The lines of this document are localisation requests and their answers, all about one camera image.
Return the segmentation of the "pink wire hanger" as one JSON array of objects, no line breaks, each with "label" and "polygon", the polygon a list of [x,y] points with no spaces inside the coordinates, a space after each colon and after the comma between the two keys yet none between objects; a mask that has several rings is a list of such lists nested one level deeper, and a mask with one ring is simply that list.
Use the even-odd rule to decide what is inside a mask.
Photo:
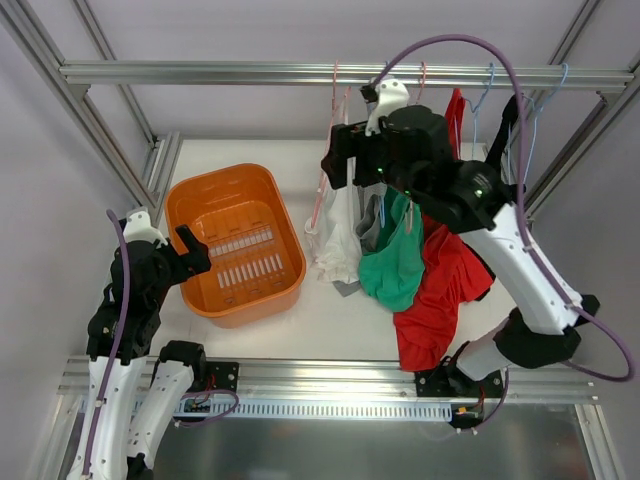
[{"label": "pink wire hanger", "polygon": [[[332,74],[332,98],[331,98],[331,118],[327,131],[324,154],[329,152],[331,143],[331,131],[334,125],[338,123],[346,123],[348,121],[348,103],[351,94],[351,88],[347,87],[341,97],[337,92],[337,77],[340,63],[338,60],[334,62]],[[314,229],[318,222],[319,213],[323,203],[325,190],[328,184],[328,177],[323,169],[320,169],[320,177],[316,190],[314,209],[311,216],[311,229]]]}]

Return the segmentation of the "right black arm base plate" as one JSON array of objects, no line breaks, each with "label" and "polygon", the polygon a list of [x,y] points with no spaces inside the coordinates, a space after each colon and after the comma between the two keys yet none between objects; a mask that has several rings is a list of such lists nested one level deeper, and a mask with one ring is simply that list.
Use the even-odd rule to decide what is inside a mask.
[{"label": "right black arm base plate", "polygon": [[436,368],[414,373],[418,397],[433,398],[499,398],[504,393],[502,373],[496,370],[483,380],[465,377],[450,356],[445,356]]}]

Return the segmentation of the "white tank top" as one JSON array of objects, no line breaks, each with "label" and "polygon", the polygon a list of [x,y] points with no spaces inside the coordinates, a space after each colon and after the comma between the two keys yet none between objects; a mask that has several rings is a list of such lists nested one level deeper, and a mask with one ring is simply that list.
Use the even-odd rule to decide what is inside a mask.
[{"label": "white tank top", "polygon": [[312,215],[306,220],[304,235],[311,249],[313,266],[321,281],[345,285],[359,281],[362,256],[355,233],[359,209],[352,184],[334,190],[326,174],[321,174]]}]

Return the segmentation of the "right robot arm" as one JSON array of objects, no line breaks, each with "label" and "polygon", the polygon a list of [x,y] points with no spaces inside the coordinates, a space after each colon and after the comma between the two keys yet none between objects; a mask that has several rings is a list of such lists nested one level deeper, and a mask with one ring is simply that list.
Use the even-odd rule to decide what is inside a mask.
[{"label": "right robot arm", "polygon": [[561,284],[546,257],[523,241],[512,191],[490,165],[457,160],[446,119],[422,105],[402,107],[366,123],[337,124],[321,162],[331,186],[352,179],[384,183],[458,235],[484,261],[515,301],[499,328],[465,343],[446,368],[448,388],[466,397],[511,365],[537,369],[568,363],[581,343],[578,327],[599,308],[593,295]]}]

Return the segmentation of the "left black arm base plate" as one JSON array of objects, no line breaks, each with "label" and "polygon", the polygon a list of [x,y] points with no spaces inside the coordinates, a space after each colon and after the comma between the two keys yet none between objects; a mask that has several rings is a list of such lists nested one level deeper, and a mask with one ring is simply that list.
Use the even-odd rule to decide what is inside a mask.
[{"label": "left black arm base plate", "polygon": [[229,390],[236,392],[239,379],[238,362],[208,361],[204,386],[212,390]]}]

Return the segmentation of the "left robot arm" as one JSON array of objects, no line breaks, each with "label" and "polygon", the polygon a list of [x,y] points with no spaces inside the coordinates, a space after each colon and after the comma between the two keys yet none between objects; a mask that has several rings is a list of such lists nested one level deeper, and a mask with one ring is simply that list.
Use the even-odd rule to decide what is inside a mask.
[{"label": "left robot arm", "polygon": [[169,289],[211,268],[205,244],[185,225],[175,231],[183,254],[170,242],[128,240],[118,228],[111,280],[88,324],[88,404],[71,479],[152,478],[174,408],[207,382],[203,345],[172,340],[161,349],[142,406],[134,406]]}]

